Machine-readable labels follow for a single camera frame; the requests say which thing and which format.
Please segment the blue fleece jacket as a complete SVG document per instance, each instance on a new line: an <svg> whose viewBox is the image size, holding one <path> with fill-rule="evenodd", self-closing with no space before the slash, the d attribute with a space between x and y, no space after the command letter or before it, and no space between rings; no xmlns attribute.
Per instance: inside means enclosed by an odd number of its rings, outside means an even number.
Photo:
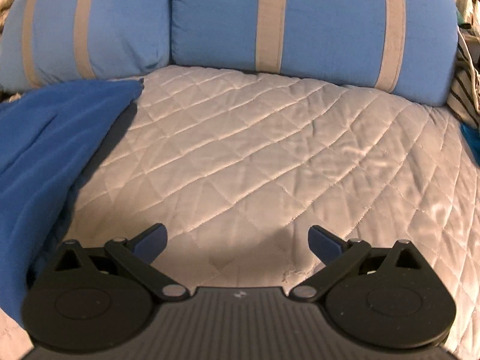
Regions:
<svg viewBox="0 0 480 360"><path fill-rule="evenodd" d="M1 309L17 323L69 190L142 91L141 80L75 80L1 105Z"/></svg>

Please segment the striped canvas tote bag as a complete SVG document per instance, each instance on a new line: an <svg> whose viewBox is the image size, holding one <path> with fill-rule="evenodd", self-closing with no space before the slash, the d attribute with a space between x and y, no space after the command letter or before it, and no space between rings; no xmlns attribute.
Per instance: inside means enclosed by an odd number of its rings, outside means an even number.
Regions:
<svg viewBox="0 0 480 360"><path fill-rule="evenodd" d="M457 119L479 129L479 72L460 28L457 34L456 61L446 104Z"/></svg>

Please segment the right blue striped pillow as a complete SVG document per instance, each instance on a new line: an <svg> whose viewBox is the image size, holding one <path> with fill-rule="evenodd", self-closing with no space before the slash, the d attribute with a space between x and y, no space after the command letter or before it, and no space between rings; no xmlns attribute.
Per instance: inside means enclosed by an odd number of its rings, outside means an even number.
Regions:
<svg viewBox="0 0 480 360"><path fill-rule="evenodd" d="M172 0L187 66L369 87L431 106L450 88L454 0Z"/></svg>

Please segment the blue striped pillow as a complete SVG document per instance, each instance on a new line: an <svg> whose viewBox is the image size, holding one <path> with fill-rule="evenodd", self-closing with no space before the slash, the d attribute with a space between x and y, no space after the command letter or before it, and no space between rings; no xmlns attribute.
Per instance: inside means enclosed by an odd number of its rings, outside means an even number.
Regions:
<svg viewBox="0 0 480 360"><path fill-rule="evenodd" d="M369 87L431 106L450 88L454 0L172 0L187 66Z"/></svg>
<svg viewBox="0 0 480 360"><path fill-rule="evenodd" d="M170 0L16 0L1 36L1 89L139 77L168 65Z"/></svg>

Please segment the left blue striped pillow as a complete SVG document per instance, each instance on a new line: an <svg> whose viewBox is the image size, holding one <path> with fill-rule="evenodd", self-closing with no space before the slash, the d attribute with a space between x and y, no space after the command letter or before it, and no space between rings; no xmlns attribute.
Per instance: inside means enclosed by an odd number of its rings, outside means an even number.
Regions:
<svg viewBox="0 0 480 360"><path fill-rule="evenodd" d="M139 77L168 65L170 0L16 0L1 36L1 89Z"/></svg>

